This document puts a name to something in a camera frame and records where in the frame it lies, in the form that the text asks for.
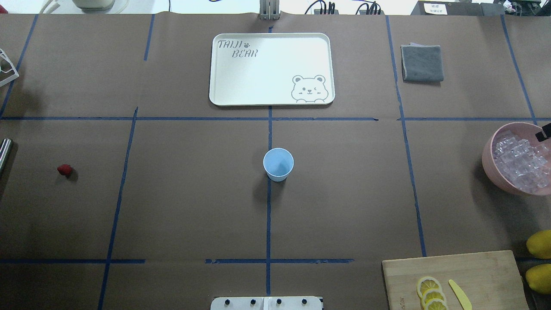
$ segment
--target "knife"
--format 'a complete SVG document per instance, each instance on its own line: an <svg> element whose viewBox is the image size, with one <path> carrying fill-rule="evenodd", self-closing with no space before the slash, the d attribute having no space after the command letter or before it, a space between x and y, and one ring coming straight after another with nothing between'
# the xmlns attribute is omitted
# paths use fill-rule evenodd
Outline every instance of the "knife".
<svg viewBox="0 0 551 310"><path fill-rule="evenodd" d="M457 296L457 299L459 300L459 303L461 304L461 307L463 307L463 310L473 310L473 305L471 304L471 301L465 295L465 292L455 283L455 281L450 280L448 283L451 286L451 289L455 293L455 296Z"/></svg>

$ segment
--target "gray cloth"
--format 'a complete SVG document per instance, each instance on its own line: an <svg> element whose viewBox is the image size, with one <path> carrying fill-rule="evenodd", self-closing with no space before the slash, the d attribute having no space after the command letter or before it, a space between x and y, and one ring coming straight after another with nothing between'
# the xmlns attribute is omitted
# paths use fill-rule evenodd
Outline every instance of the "gray cloth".
<svg viewBox="0 0 551 310"><path fill-rule="evenodd" d="M402 76L404 81L442 82L444 66L440 45L402 45Z"/></svg>

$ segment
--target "pink bowl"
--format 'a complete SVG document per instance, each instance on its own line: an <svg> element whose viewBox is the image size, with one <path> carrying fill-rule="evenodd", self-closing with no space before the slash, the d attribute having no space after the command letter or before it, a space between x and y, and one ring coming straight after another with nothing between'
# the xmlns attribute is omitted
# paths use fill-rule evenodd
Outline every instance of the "pink bowl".
<svg viewBox="0 0 551 310"><path fill-rule="evenodd" d="M488 143L484 146L484 151L482 153L482 167L490 180L499 188L504 191L515 194L515 195L534 195L534 196L547 196L551 195L551 185L548 185L545 188L538 189L535 193L527 193L523 190L520 190L509 182L502 174L499 172L497 166L495 165L494 156L492 154L492 146L494 145L495 137L504 132L510 130L514 135L519 136L521 139L526 139L530 142L530 145L536 147L540 144L545 144L548 148L551 148L551 139L544 142L539 142L535 134L542 131L542 128L533 124L525 122L512 122L507 125L499 128L490 138ZM551 175L548 175L547 178L551 182Z"/></svg>

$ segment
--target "bear face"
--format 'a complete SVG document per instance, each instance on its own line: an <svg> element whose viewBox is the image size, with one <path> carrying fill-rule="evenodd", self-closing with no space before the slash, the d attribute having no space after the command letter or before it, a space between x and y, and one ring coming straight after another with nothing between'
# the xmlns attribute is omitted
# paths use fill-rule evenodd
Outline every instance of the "bear face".
<svg viewBox="0 0 551 310"><path fill-rule="evenodd" d="M296 102L322 103L329 96L329 92L324 84L325 77L323 76L315 76L314 78L294 76L293 83L295 83L295 87L291 92L291 96Z"/></svg>

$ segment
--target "lemon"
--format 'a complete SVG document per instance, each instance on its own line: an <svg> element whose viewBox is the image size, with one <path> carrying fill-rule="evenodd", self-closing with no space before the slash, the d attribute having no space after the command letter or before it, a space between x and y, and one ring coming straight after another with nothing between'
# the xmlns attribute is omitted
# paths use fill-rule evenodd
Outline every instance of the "lemon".
<svg viewBox="0 0 551 310"><path fill-rule="evenodd" d="M437 289L441 290L442 286L440 285L440 282L438 282L437 279L429 276L422 277L417 281L417 295L419 295L419 298L423 297L423 294L425 294L426 291L431 289Z"/></svg>
<svg viewBox="0 0 551 310"><path fill-rule="evenodd" d="M526 282L534 292L551 294L551 264L537 265L528 269Z"/></svg>
<svg viewBox="0 0 551 310"><path fill-rule="evenodd" d="M530 254L537 258L551 258L551 230L539 231L533 234L526 242Z"/></svg>
<svg viewBox="0 0 551 310"><path fill-rule="evenodd" d="M421 304L425 306L429 301L433 299L440 299L446 302L446 296L444 296L444 293L439 288L431 288L430 290L426 290L423 294L423 297L421 298Z"/></svg>
<svg viewBox="0 0 551 310"><path fill-rule="evenodd" d="M425 310L447 310L447 304L441 299L434 298L425 305Z"/></svg>

